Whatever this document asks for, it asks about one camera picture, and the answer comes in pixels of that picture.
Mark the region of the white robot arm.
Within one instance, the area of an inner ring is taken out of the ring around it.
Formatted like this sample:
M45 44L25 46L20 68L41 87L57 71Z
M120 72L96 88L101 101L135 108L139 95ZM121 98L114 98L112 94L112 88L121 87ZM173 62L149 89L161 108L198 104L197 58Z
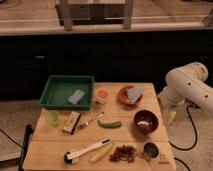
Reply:
M207 67L200 62L174 68L166 74L166 86L157 95L164 125L173 121L176 116L175 107L185 100L213 114L213 88L205 84L207 78Z

